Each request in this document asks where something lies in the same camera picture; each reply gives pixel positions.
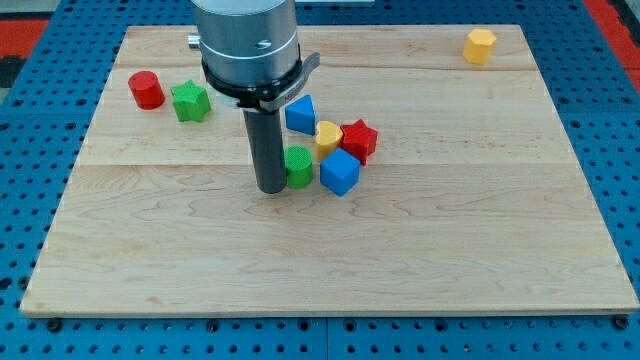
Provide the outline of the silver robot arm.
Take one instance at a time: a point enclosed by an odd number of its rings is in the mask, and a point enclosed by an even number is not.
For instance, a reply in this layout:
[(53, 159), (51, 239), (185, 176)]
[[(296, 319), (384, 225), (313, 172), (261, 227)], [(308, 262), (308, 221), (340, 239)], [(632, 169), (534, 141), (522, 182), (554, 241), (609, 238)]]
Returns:
[(192, 6), (202, 60), (214, 78), (262, 86), (300, 61), (294, 0), (192, 0)]

